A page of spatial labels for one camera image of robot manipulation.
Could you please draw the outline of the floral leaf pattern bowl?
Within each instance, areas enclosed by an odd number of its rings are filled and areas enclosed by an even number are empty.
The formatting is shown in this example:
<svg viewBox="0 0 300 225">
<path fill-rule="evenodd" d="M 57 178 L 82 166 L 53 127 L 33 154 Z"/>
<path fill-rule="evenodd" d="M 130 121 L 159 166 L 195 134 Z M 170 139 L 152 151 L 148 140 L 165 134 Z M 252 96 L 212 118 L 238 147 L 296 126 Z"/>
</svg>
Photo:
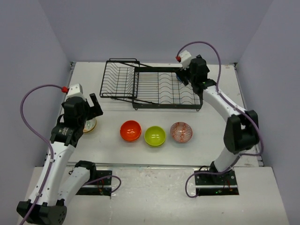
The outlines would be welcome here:
<svg viewBox="0 0 300 225">
<path fill-rule="evenodd" d="M 84 127 L 84 132 L 92 131 L 95 128 L 96 124 L 97 124 L 96 118 L 86 121 L 85 127 Z"/>
</svg>

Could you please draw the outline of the orange bowl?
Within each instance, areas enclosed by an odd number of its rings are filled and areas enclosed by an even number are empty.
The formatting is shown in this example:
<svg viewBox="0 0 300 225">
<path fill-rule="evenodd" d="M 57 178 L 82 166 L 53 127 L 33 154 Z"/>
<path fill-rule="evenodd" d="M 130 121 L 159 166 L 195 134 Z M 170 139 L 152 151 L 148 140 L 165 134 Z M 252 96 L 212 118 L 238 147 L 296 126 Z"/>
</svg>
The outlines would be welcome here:
<svg viewBox="0 0 300 225">
<path fill-rule="evenodd" d="M 137 131 L 141 130 L 142 131 L 142 128 L 141 128 L 140 124 L 137 121 L 135 121 L 135 120 L 128 120 L 128 121 L 124 122 L 121 125 L 120 131 L 121 130 L 135 130 L 135 131 L 136 130 Z"/>
<path fill-rule="evenodd" d="M 120 136 L 124 141 L 127 142 L 134 142 L 141 136 L 142 131 L 135 131 L 135 130 L 121 130 Z"/>
</svg>

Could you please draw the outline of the red patterned bowl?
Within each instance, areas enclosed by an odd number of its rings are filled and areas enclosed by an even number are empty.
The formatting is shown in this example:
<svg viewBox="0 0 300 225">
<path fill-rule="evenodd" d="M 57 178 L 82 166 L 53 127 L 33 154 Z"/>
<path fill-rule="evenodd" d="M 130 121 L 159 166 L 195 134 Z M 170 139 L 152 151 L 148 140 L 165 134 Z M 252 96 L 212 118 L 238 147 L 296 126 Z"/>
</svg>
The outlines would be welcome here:
<svg viewBox="0 0 300 225">
<path fill-rule="evenodd" d="M 170 135 L 178 143 L 187 143 L 193 136 L 193 130 L 185 122 L 175 122 L 170 128 Z"/>
</svg>

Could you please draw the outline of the lime green bowl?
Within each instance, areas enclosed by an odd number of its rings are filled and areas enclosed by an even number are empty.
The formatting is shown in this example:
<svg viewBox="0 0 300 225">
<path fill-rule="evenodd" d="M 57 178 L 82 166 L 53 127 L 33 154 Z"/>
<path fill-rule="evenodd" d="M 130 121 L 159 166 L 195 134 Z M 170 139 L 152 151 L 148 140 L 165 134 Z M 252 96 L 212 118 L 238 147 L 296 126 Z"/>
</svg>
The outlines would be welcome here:
<svg viewBox="0 0 300 225">
<path fill-rule="evenodd" d="M 166 138 L 165 130 L 159 126 L 149 127 L 144 134 L 145 136 L 164 136 Z"/>
<path fill-rule="evenodd" d="M 148 146 L 157 148 L 165 143 L 166 138 L 164 136 L 145 136 L 144 140 Z"/>
</svg>

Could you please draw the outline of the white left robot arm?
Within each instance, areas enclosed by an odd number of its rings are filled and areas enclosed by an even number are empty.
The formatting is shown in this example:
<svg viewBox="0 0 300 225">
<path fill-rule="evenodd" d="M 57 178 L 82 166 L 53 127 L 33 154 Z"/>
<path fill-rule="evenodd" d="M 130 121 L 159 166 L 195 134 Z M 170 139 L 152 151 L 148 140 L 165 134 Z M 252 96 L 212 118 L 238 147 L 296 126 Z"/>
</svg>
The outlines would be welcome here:
<svg viewBox="0 0 300 225">
<path fill-rule="evenodd" d="M 80 95 L 67 97 L 62 103 L 64 113 L 58 117 L 47 140 L 48 157 L 38 183 L 28 200 L 17 205 L 21 224 L 61 225 L 66 218 L 67 201 L 84 183 L 93 184 L 97 180 L 95 164 L 82 161 L 75 169 L 75 175 L 64 186 L 60 184 L 64 169 L 83 135 L 86 121 L 103 115 L 96 95 L 92 93 L 90 98 L 93 106 Z"/>
</svg>

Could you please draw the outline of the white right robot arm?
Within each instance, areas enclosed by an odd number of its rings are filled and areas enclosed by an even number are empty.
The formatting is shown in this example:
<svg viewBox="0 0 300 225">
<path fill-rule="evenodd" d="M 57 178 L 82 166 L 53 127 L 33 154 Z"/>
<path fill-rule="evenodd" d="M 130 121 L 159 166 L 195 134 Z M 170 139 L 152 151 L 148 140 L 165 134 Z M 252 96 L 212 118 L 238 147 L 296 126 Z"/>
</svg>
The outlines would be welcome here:
<svg viewBox="0 0 300 225">
<path fill-rule="evenodd" d="M 199 170 L 196 176 L 220 184 L 247 150 L 260 142 L 258 115 L 235 104 L 224 94 L 218 81 L 208 78 L 209 68 L 201 55 L 195 58 L 187 51 L 176 56 L 181 68 L 176 72 L 184 85 L 191 85 L 200 101 L 209 103 L 225 120 L 224 149 L 212 161 L 208 170 Z"/>
</svg>

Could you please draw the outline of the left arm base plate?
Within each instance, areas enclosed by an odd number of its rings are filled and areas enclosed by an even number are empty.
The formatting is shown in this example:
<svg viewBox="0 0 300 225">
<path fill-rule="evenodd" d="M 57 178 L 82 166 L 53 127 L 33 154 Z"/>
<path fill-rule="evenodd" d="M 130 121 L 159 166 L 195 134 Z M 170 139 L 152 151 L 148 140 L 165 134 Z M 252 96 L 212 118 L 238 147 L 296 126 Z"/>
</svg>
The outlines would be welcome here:
<svg viewBox="0 0 300 225">
<path fill-rule="evenodd" d="M 105 178 L 101 181 L 92 183 L 91 185 L 83 186 L 79 189 L 76 195 L 86 195 L 86 196 L 111 196 L 112 178 Z"/>
</svg>

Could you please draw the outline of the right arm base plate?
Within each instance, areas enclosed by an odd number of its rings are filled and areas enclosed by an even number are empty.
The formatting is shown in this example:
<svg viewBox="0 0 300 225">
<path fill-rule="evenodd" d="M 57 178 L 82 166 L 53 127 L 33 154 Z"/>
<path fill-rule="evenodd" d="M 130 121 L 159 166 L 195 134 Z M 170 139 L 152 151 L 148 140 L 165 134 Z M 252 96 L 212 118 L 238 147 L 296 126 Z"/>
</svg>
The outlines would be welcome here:
<svg viewBox="0 0 300 225">
<path fill-rule="evenodd" d="M 199 174 L 195 176 L 197 196 L 239 195 L 234 170 L 221 175 Z"/>
</svg>

